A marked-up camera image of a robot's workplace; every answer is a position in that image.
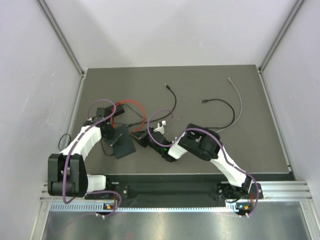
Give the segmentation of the black network switch box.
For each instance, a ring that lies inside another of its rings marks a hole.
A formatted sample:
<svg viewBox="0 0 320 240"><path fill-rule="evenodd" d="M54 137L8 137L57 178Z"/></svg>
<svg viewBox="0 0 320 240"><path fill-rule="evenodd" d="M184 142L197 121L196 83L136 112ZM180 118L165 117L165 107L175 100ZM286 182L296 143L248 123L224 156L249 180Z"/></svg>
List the black network switch box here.
<svg viewBox="0 0 320 240"><path fill-rule="evenodd" d="M125 125L117 127L115 129L115 133L119 132L122 133L122 136L118 140L118 142L112 146L113 153L116 159L121 159L136 152L136 148L134 146L128 128Z"/></svg>

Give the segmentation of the black ethernet cable short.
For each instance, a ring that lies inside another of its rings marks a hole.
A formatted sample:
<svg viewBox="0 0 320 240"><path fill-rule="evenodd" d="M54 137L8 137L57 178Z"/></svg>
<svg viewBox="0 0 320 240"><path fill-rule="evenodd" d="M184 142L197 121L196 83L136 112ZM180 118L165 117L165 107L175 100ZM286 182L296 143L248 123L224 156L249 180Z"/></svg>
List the black ethernet cable short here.
<svg viewBox="0 0 320 240"><path fill-rule="evenodd" d="M226 104L228 107L230 107L231 111L232 111L232 119L230 121L229 124L225 125L225 126L221 126L221 127L216 127L216 126L207 126L207 127L204 127L206 129L215 129L215 130L224 130L228 127L230 127L234 122L235 122L235 110L234 108L225 100L223 99L220 99L220 98L212 98L212 99L203 99L201 100L200 102L201 103L208 103L208 102L213 102L213 101L219 101L219 102L222 102L224 104Z"/></svg>

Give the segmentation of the black ethernet cable long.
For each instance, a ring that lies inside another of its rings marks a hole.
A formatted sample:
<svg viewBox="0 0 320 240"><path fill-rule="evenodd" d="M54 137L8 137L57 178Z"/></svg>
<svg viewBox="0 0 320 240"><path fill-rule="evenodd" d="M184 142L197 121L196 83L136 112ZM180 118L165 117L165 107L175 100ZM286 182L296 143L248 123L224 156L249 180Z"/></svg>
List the black ethernet cable long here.
<svg viewBox="0 0 320 240"><path fill-rule="evenodd" d="M160 120L164 120L164 119L167 118L168 116L173 115L173 112L174 112L174 110L175 110L175 108L176 108L176 106L177 106L177 96L176 96L176 94L174 93L174 91L170 88L170 86L169 86L167 83L165 83L164 85L165 85L165 87L172 93L172 95L173 95L173 97L174 97L173 107L172 107L172 109L171 109L171 112L169 112L168 114L166 114L166 115L163 116L163 117L160 117L160 118L156 118L156 119L154 119L154 120L151 120L150 123L157 122L157 121L160 121ZM143 120L143 121L135 122L135 123L125 124L125 126L127 126L127 127L130 128L130 127L137 126L137 125L140 125L140 124L145 124L145 123L147 123L147 120Z"/></svg>

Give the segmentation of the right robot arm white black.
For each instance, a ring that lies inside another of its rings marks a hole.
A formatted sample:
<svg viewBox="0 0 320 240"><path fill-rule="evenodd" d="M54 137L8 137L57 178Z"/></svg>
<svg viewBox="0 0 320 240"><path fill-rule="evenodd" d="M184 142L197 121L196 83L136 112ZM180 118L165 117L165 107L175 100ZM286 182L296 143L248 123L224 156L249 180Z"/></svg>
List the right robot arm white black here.
<svg viewBox="0 0 320 240"><path fill-rule="evenodd" d="M260 196L261 190L256 180L228 155L220 136L214 131L190 123L173 141L164 137L162 127L149 127L130 135L141 147L152 148L170 163L190 153L200 160L214 164L227 179L227 183L217 185L218 197L224 201L234 203L245 197L253 200Z"/></svg>

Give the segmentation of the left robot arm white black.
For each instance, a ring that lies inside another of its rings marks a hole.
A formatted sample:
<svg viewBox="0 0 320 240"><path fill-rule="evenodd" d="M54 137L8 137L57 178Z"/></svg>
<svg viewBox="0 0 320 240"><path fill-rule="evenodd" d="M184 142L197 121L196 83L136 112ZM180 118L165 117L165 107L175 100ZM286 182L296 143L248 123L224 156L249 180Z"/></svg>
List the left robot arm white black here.
<svg viewBox="0 0 320 240"><path fill-rule="evenodd" d="M75 139L59 153L48 157L47 191L51 196L80 198L97 192L102 198L109 198L114 191L104 175L87 174L85 160L93 147L104 140L114 147L123 137L108 120L102 118L87 120Z"/></svg>

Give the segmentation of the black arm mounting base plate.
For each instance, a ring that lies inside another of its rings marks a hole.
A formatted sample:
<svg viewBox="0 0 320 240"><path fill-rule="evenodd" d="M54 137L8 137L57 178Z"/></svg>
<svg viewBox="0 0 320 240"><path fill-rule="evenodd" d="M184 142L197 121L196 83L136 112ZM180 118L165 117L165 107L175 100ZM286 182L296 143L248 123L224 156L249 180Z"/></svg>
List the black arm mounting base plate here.
<svg viewBox="0 0 320 240"><path fill-rule="evenodd" d="M246 193L223 174L108 174L106 189L120 194L123 208L223 207L257 197L254 185Z"/></svg>

